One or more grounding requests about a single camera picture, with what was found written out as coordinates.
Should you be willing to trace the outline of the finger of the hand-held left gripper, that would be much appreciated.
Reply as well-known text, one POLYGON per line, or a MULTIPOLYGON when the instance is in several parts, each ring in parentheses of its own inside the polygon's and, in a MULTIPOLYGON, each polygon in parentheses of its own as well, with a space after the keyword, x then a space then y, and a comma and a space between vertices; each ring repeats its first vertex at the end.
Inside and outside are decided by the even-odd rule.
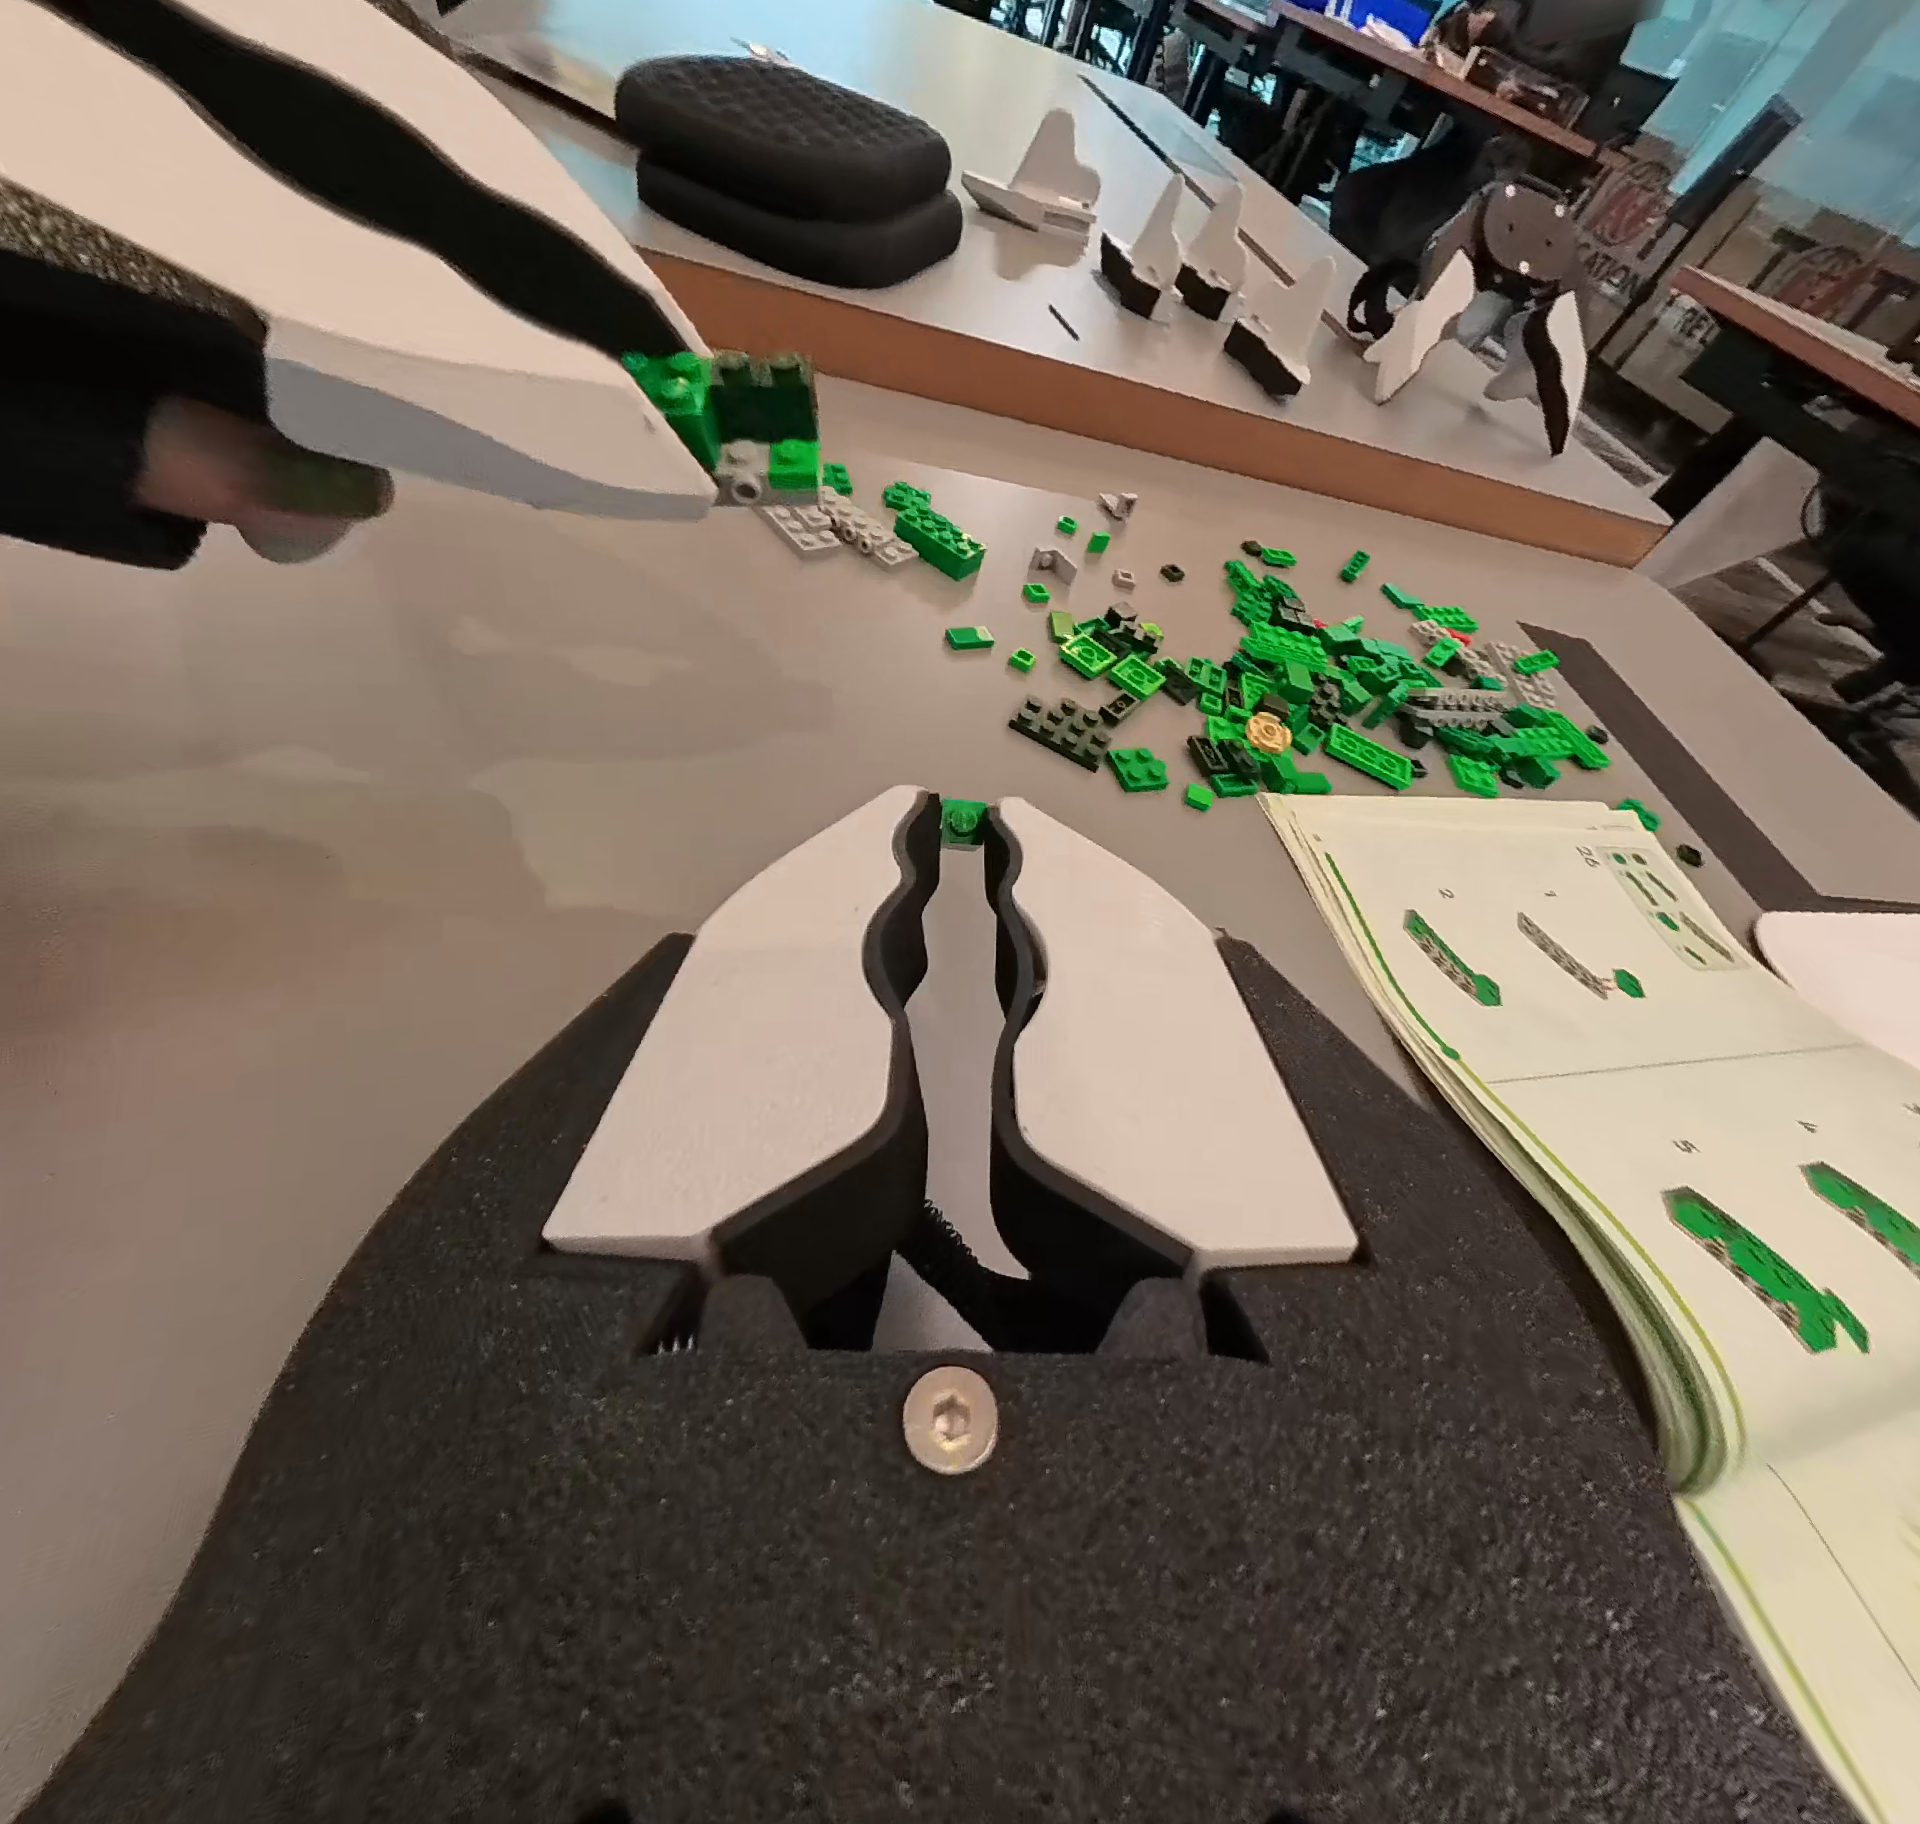
POLYGON ((539 139, 376 0, 62 0, 303 196, 606 356, 707 355, 539 139))
POLYGON ((296 446, 593 519, 715 499, 620 356, 303 196, 62 0, 4 0, 4 183, 203 283, 252 332, 263 423, 296 446))

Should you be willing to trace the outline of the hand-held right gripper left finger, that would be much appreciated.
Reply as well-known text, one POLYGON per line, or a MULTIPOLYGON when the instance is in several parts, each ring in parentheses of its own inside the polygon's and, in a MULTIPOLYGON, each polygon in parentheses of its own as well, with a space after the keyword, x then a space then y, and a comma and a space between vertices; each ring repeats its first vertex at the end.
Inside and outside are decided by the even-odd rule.
POLYGON ((895 785, 778 855, 681 941, 553 1210, 561 1257, 770 1282, 815 1351, 868 1353, 925 1208, 909 1001, 942 805, 895 785))

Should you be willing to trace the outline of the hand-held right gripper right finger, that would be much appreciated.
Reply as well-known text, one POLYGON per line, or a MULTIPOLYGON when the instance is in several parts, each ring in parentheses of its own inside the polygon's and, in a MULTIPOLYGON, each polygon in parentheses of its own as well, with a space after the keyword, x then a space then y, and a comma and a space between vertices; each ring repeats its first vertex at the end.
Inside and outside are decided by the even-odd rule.
POLYGON ((1000 1353, 1090 1353, 1141 1284, 1360 1261, 1220 933, 1023 797, 989 808, 1000 1031, 989 1211, 1020 1280, 976 1319, 1000 1353))

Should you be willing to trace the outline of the green brick assembly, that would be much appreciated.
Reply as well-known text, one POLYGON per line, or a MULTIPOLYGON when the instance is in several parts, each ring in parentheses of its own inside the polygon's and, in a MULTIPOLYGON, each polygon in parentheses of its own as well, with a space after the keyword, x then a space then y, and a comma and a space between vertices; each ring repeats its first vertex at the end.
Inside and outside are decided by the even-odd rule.
POLYGON ((814 365, 793 351, 618 358, 695 463, 721 509, 814 507, 823 443, 814 365))

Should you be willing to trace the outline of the grey desk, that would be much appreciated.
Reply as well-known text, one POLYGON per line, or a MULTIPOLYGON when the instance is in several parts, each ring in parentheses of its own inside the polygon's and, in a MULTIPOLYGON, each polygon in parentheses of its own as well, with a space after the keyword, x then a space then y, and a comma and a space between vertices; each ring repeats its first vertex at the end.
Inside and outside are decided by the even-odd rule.
POLYGON ((408 487, 311 569, 4 560, 4 1820, 1848 1820, 1663 1495, 1563 1242, 1414 1087, 1256 807, 1004 727, 1055 509, 1181 650, 1224 560, 1586 641, 1708 851, 1915 906, 1915 825, 1676 597, 1140 454, 826 393, 972 589, 408 487), (890 785, 1020 796, 1239 934, 1363 1261, 983 1368, 811 1353, 545 1261, 693 930, 890 785))

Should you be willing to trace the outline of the person's left hand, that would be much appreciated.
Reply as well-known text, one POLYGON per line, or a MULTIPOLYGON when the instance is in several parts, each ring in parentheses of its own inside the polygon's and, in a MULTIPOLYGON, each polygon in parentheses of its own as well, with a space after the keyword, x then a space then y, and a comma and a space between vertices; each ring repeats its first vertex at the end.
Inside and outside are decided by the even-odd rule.
POLYGON ((155 402, 132 487, 144 510, 227 526, 269 564, 318 560, 393 504, 385 470, 186 396, 155 402))

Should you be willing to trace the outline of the dark green plate brick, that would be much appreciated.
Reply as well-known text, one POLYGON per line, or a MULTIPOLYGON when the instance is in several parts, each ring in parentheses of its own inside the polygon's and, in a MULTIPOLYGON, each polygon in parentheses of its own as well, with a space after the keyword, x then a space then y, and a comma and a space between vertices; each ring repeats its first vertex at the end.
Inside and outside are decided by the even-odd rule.
POLYGON ((1025 695, 1020 701, 1020 707, 1007 721, 1007 730, 1034 749, 1060 756, 1088 775, 1106 765, 1113 735, 1113 730, 1097 710, 1082 707, 1071 697, 1046 701, 1039 695, 1025 695))

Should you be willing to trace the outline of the open instruction booklet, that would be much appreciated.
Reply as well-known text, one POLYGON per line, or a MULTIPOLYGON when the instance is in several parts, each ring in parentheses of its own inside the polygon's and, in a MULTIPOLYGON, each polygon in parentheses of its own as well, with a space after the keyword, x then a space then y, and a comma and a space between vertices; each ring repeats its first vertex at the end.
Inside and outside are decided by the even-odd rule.
POLYGON ((1915 1068, 1769 973, 1630 811, 1257 805, 1617 1313, 1678 1517, 1801 1737, 1864 1820, 1915 1820, 1915 1068))

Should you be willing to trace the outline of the pile of green bricks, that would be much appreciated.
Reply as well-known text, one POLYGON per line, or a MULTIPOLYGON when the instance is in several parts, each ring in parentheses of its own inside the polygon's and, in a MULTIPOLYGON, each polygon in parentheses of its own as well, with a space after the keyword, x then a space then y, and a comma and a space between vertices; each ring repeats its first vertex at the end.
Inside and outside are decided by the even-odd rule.
MULTIPOLYGON (((1125 526, 1110 524, 1094 501, 1088 515, 1059 515, 1034 547, 1059 547, 1077 574, 1094 573, 1125 526)), ((1106 776, 1126 796, 1157 796, 1174 789, 1174 765, 1187 763, 1179 793, 1190 812, 1256 797, 1322 797, 1339 780, 1408 793, 1435 778, 1474 805, 1493 805, 1608 773, 1610 735, 1563 707, 1556 651, 1489 641, 1467 609, 1426 602, 1400 584, 1377 587, 1391 612, 1381 625, 1363 612, 1322 617, 1294 584, 1299 567, 1280 543, 1230 547, 1218 569, 1230 644, 1217 656, 1181 656, 1167 629, 1140 614, 1141 600, 1183 587, 1188 564, 1146 571, 1116 560, 1088 599, 1071 599, 1062 584, 1033 584, 1023 569, 1020 602, 1034 612, 1043 640, 1010 645, 1004 667, 1021 679, 1066 679, 1060 697, 1031 695, 1071 697, 1110 723, 1106 765, 1077 773, 1106 776), (1244 747, 1253 711, 1289 724, 1285 756, 1244 747)))

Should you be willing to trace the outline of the green two-by-four brick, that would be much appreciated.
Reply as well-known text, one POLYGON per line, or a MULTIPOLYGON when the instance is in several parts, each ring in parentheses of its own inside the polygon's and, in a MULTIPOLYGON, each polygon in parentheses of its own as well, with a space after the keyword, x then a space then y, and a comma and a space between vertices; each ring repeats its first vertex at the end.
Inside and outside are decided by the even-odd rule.
POLYGON ((974 576, 985 560, 985 547, 960 524, 932 507, 913 504, 895 510, 895 536, 913 554, 953 584, 974 576))

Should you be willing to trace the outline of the grey table with wooden edge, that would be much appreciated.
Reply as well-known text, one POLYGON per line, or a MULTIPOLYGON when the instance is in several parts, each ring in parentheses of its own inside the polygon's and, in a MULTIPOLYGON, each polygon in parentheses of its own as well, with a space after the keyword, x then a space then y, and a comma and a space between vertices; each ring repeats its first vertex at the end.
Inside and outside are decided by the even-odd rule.
POLYGON ((1175 106, 1128 82, 924 0, 467 0, 440 16, 485 87, 526 121, 693 318, 709 346, 793 350, 835 378, 1050 431, 1220 468, 1284 489, 1448 524, 1598 564, 1635 567, 1666 530, 1649 493, 1572 438, 1550 454, 1538 409, 1489 402, 1457 346, 1388 404, 1345 332, 1360 265, 1175 106), (905 110, 947 137, 953 175, 1008 175, 1053 106, 1097 167, 1083 245, 980 214, 963 198, 957 251, 909 283, 839 289, 709 245, 636 199, 612 133, 618 74, 658 56, 766 56, 905 110), (1167 177, 1187 183, 1185 251, 1213 199, 1244 192, 1244 280, 1217 325, 1164 297, 1151 322, 1097 274, 1098 235, 1133 241, 1167 177), (1220 346, 1240 301, 1334 257, 1310 381, 1268 402, 1220 346), (1077 326, 1080 343, 1046 315, 1077 326))

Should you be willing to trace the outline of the black office chair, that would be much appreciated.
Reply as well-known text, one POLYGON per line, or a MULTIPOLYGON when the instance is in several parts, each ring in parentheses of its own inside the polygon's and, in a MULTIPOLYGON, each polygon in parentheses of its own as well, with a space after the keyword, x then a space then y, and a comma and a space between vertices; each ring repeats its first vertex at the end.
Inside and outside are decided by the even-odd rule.
POLYGON ((1409 156, 1381 162, 1336 180, 1329 235, 1366 270, 1416 261, 1426 241, 1493 177, 1496 137, 1448 132, 1409 156))

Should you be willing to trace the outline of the unmounted gripper assembly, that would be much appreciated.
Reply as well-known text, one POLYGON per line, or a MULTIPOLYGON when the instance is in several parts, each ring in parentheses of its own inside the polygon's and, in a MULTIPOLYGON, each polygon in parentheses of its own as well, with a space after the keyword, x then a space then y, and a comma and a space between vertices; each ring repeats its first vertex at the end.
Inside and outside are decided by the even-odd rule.
POLYGON ((1373 400, 1388 404, 1439 347, 1499 347, 1489 402, 1532 402, 1550 454, 1575 431, 1587 381, 1586 269, 1570 201, 1538 180, 1493 180, 1419 254, 1371 265, 1347 301, 1373 400))

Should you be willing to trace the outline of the wooden table with black legs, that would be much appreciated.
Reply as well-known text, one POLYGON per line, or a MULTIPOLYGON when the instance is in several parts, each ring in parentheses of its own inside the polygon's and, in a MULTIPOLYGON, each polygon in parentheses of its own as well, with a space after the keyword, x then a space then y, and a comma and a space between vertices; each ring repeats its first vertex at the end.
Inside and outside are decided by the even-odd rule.
POLYGON ((1720 330, 1735 330, 1809 374, 1826 396, 1848 396, 1917 431, 1915 342, 1887 350, 1699 269, 1679 269, 1666 288, 1700 307, 1720 330))

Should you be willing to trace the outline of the wooden background table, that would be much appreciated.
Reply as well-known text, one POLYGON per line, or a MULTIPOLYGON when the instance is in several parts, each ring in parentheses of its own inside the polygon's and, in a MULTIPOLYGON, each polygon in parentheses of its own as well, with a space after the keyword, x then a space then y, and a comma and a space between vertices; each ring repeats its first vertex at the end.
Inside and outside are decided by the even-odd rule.
POLYGON ((1333 90, 1360 106, 1369 121, 1385 121, 1408 92, 1425 94, 1452 111, 1472 111, 1508 136, 1526 136, 1540 146, 1583 164, 1613 164, 1617 155, 1577 132, 1527 111, 1475 84, 1467 84, 1419 49, 1381 43, 1339 20, 1279 3, 1270 17, 1276 38, 1273 62, 1308 80, 1310 64, 1333 67, 1333 90))

